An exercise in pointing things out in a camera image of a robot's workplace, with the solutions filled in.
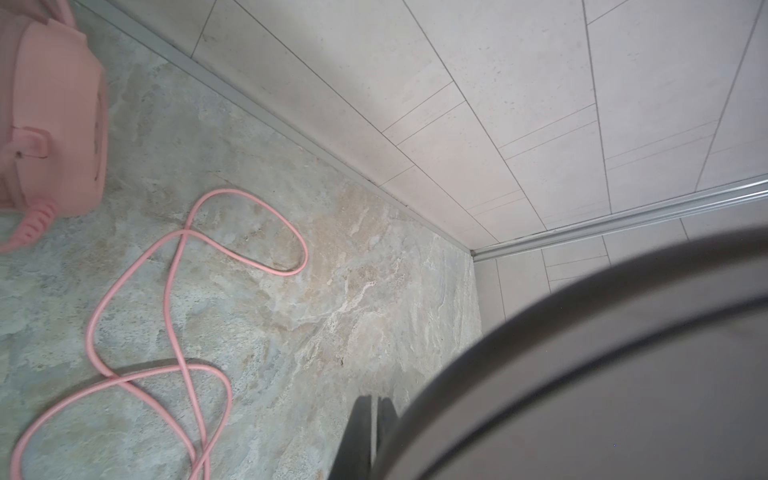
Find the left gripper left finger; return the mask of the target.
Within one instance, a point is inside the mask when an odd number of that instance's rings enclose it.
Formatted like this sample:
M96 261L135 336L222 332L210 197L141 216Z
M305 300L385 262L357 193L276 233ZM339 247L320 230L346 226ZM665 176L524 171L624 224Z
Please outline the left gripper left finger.
M329 480L366 480L371 469L372 397L360 396L353 404Z

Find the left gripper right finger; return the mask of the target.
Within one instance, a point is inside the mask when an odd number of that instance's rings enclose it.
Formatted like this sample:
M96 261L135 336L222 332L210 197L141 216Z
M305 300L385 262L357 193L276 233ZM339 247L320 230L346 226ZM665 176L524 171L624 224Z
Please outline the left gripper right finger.
M399 416L392 399L379 397L376 410L376 455L379 455L398 420Z

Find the white black headphones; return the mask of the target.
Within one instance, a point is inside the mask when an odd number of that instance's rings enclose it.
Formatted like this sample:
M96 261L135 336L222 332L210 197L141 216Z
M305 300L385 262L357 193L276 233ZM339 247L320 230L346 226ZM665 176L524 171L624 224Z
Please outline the white black headphones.
M500 325L403 413L375 479L763 479L767 231L627 260Z

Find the pink headphones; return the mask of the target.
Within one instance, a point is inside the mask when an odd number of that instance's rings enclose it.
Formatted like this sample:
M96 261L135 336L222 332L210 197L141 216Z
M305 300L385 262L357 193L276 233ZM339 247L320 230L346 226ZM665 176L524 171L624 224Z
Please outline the pink headphones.
M107 142L106 73L69 2L2 2L1 209L22 216L2 252L99 204Z

